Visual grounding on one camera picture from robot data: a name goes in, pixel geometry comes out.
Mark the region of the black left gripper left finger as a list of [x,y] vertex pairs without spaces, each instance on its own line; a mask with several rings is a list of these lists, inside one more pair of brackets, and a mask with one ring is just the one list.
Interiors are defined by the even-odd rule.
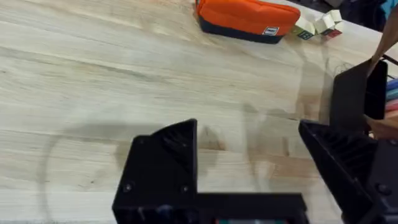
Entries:
[[132,140],[112,204],[117,223],[197,223],[197,121]]

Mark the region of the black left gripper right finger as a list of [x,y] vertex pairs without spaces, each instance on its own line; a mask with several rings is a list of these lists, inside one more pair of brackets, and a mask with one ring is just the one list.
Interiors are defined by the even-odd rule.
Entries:
[[397,140],[309,120],[298,131],[344,223],[397,223]]

